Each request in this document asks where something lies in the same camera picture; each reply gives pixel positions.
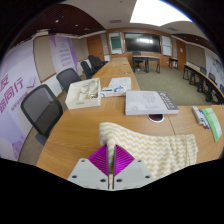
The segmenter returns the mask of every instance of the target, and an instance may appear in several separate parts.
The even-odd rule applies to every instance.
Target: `white box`
[[[81,87],[86,84],[90,84],[93,80],[95,80],[98,84],[98,89],[97,89],[98,97],[92,98],[92,99],[79,100]],[[100,92],[101,92],[101,85],[100,85],[99,78],[75,82],[70,84],[65,103],[69,110],[99,106],[101,101]]]
[[[101,97],[112,97],[112,96],[126,96],[126,89],[124,86],[117,88],[104,87],[101,90]]]

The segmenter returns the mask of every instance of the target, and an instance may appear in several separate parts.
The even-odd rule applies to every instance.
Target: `purple object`
[[[96,150],[88,160],[101,170],[106,176],[109,176],[107,146],[104,145]]]
[[[114,150],[114,177],[124,170],[135,158],[119,145]]]

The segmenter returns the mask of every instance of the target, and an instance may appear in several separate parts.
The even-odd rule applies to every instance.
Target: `cup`
[[[97,88],[98,88],[98,84],[97,84],[96,81],[93,81],[93,82],[90,83],[90,85],[89,85],[89,91],[90,92],[93,92],[93,91],[97,90]]]
[[[88,99],[88,93],[80,93],[79,94],[79,101]]]
[[[87,93],[89,91],[89,85],[86,84],[81,87],[81,93]]]

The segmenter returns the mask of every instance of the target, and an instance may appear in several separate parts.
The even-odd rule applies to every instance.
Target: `whiteboard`
[[[171,47],[171,40],[169,37],[162,36],[163,45]]]
[[[171,56],[171,47],[163,45],[163,55]]]

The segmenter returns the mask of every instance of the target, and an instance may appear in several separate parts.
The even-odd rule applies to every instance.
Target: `purple banner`
[[[0,157],[18,161],[32,128],[20,104],[31,90],[40,85],[32,40],[6,55],[1,65],[0,85]]]

